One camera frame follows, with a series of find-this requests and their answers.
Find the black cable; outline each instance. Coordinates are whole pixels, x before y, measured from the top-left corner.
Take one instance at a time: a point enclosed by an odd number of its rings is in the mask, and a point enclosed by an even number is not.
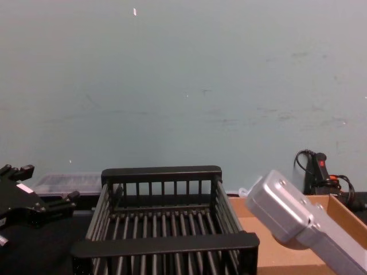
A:
[[[355,190],[354,190],[354,187],[353,185],[351,184],[349,178],[347,176],[344,176],[344,175],[334,175],[336,176],[337,178],[339,179],[342,179],[344,181],[346,181],[346,183],[348,184],[348,197],[346,199],[346,205],[347,206],[351,206],[352,203],[354,202],[354,197],[355,197]]]
[[[312,152],[311,150],[301,150],[301,151],[299,151],[297,154],[296,154],[296,157],[294,158],[294,163],[293,163],[293,166],[295,166],[296,165],[296,163],[298,164],[298,166],[303,170],[303,171],[305,171],[306,173],[308,173],[308,174],[310,174],[310,175],[312,175],[312,176],[314,176],[314,173],[312,173],[311,171],[309,171],[309,170],[307,170],[306,168],[304,168],[303,166],[302,166],[302,164],[299,162],[299,156],[300,155],[306,155],[307,157],[309,157],[309,156],[313,156],[313,155],[315,155],[316,153],[315,152]]]

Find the white label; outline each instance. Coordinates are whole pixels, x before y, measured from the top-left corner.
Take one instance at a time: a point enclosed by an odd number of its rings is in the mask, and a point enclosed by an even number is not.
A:
[[[33,190],[28,186],[25,186],[23,183],[17,184],[17,187],[19,187],[23,191],[26,191],[28,194],[33,193]]]
[[[0,219],[0,227],[5,225],[5,223],[6,223],[6,218]]]

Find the black plastic basket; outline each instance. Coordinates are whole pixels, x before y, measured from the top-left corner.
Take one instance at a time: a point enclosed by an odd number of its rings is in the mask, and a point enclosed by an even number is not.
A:
[[[79,274],[256,274],[259,239],[246,233],[217,166],[107,169]]]

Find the light blue wall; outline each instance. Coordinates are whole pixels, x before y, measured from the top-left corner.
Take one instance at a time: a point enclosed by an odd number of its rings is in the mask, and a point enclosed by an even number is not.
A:
[[[1,163],[216,164],[225,188],[295,153],[366,190],[362,0],[1,0]]]

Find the cardboard box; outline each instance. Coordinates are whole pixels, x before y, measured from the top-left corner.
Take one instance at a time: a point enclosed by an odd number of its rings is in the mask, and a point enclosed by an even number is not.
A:
[[[328,215],[361,246],[367,249],[367,226],[333,196],[309,196],[310,201],[320,203]],[[311,250],[296,244],[293,248],[281,245],[271,232],[245,206],[244,198],[231,198],[230,202],[243,229],[255,232],[260,239],[258,275],[332,275],[335,274]]]

